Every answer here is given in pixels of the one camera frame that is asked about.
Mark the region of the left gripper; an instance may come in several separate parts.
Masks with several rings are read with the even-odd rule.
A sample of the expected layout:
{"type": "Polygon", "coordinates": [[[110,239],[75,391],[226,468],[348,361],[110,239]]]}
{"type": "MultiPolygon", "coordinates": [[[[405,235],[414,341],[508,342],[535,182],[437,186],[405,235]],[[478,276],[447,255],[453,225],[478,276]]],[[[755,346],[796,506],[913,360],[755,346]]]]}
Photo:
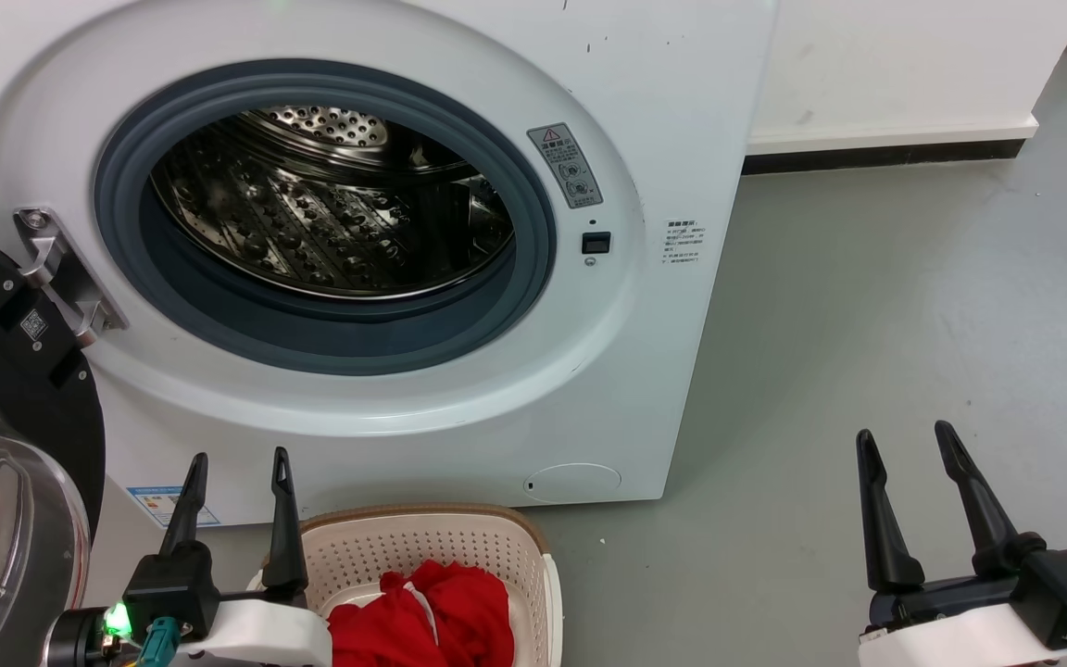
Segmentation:
{"type": "Polygon", "coordinates": [[[195,667],[332,667],[327,622],[306,608],[308,562],[302,546],[299,507],[289,455],[276,447],[270,553],[262,587],[223,595],[212,578],[212,557],[195,540],[196,521],[207,496],[208,456],[196,452],[175,502],[160,553],[147,556],[123,592],[132,641],[143,645],[157,617],[182,624],[173,664],[195,667]]]}

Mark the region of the red garment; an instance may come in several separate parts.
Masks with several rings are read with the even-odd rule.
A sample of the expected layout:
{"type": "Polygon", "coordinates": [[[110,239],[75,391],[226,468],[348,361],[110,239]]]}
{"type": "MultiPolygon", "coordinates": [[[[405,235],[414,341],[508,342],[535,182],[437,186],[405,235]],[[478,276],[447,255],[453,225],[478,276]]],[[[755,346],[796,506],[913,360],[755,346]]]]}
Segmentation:
{"type": "Polygon", "coordinates": [[[427,560],[385,573],[380,595],[329,615],[332,667],[513,667],[515,633],[501,579],[427,560]]]}

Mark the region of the cream perforated laundry basket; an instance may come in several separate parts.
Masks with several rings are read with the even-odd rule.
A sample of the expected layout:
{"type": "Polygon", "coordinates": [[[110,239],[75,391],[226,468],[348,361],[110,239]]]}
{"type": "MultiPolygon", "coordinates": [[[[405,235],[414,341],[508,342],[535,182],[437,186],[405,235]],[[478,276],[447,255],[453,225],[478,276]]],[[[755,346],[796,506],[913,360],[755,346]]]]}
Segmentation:
{"type": "Polygon", "coordinates": [[[411,575],[426,561],[479,567],[507,587],[515,667],[560,667],[562,592],[550,542],[528,518],[492,504],[385,504],[302,521],[308,608],[381,595],[386,573],[411,575]]]}

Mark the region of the stainless steel washing machine drum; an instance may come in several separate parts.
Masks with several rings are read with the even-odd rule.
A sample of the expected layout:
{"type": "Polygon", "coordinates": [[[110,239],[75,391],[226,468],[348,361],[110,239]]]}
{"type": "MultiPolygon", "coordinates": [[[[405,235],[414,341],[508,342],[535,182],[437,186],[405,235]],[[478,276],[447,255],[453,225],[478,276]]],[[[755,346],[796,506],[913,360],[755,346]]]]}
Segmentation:
{"type": "Polygon", "coordinates": [[[329,300],[448,290],[515,240],[503,198],[468,160],[350,108],[284,105],[217,120],[171,147],[149,182],[218,263],[329,300]]]}

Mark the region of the blue energy label sticker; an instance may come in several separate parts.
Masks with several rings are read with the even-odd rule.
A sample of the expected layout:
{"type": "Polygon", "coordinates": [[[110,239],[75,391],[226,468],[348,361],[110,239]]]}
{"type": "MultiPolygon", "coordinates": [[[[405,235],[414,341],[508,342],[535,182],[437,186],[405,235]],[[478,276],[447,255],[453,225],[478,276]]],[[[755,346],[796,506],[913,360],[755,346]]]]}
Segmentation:
{"type": "Polygon", "coordinates": [[[149,486],[149,488],[127,488],[131,498],[144,508],[157,526],[166,529],[181,498],[181,486],[149,486]]]}

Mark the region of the grey rubber door gasket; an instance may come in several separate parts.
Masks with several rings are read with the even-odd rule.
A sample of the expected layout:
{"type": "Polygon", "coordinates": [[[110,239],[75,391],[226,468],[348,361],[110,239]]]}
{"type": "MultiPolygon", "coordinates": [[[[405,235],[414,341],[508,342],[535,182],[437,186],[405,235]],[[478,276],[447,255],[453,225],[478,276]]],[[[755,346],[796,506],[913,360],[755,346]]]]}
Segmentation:
{"type": "Polygon", "coordinates": [[[107,139],[94,176],[94,215],[124,277],[175,325],[226,353],[309,374],[401,374],[469,355],[528,315],[558,253],[546,187],[499,128],[394,73],[304,58],[221,65],[141,101],[107,139]],[[297,293],[218,263],[161,206],[152,169],[211,122],[299,104],[365,111],[464,157],[495,187],[515,224],[508,253],[448,290],[384,301],[297,293]]]}

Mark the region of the metal door hinge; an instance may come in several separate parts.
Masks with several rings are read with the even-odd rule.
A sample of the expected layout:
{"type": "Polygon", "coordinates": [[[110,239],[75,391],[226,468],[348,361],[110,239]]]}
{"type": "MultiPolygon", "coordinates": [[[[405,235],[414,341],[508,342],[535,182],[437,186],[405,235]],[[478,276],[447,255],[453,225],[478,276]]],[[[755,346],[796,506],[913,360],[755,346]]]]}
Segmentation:
{"type": "Polygon", "coordinates": [[[130,329],[54,210],[16,208],[13,221],[32,258],[21,271],[25,282],[54,301],[78,345],[92,346],[110,331],[130,329]]]}

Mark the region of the oval filter cover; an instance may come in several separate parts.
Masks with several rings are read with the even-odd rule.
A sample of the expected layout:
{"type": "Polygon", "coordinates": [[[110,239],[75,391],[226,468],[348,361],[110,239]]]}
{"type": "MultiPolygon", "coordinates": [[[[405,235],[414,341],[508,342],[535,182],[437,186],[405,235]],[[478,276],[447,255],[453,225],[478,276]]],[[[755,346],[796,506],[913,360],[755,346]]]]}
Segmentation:
{"type": "Polygon", "coordinates": [[[609,502],[622,482],[621,474],[594,463],[566,463],[530,474],[522,490],[545,504],[609,502]]]}

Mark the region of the white front-load washing machine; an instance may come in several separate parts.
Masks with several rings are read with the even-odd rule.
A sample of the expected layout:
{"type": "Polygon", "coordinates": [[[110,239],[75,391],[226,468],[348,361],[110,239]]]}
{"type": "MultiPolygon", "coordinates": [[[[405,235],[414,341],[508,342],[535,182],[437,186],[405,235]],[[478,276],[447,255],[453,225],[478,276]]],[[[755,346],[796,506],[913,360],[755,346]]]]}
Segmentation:
{"type": "Polygon", "coordinates": [[[80,346],[106,477],[182,486],[207,452],[205,526],[270,522],[284,447],[306,518],[373,503],[543,504],[535,472],[594,463],[614,501],[660,497],[708,313],[780,0],[0,0],[0,252],[16,208],[55,211],[130,329],[80,346]],[[317,59],[447,94],[517,145],[558,253],[528,315],[419,371],[340,376],[240,358],[175,325],[111,258],[94,176],[115,127],[166,85],[238,62],[317,59]],[[567,123],[604,196],[568,208],[528,138],[567,123]],[[706,225],[663,265],[665,220],[706,225]],[[611,232],[605,255],[582,233],[611,232]],[[596,265],[584,265],[587,257],[596,265]]]}

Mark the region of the white text label sticker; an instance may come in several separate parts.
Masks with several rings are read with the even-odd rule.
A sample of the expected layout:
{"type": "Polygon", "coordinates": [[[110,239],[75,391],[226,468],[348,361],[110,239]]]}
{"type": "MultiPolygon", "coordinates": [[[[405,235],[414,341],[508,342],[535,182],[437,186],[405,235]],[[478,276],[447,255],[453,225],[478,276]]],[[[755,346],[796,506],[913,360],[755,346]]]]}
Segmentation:
{"type": "Polygon", "coordinates": [[[660,236],[660,263],[699,263],[706,247],[707,228],[698,220],[665,220],[660,236]]]}

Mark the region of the grey warning sticker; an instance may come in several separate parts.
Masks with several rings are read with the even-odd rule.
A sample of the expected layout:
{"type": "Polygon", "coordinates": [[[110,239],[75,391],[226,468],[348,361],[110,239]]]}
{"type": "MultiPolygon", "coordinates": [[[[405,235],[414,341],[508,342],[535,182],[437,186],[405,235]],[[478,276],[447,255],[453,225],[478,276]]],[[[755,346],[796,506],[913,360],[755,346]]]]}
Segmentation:
{"type": "Polygon", "coordinates": [[[526,134],[558,182],[568,208],[588,208],[604,203],[596,175],[567,123],[534,127],[526,134]]]}

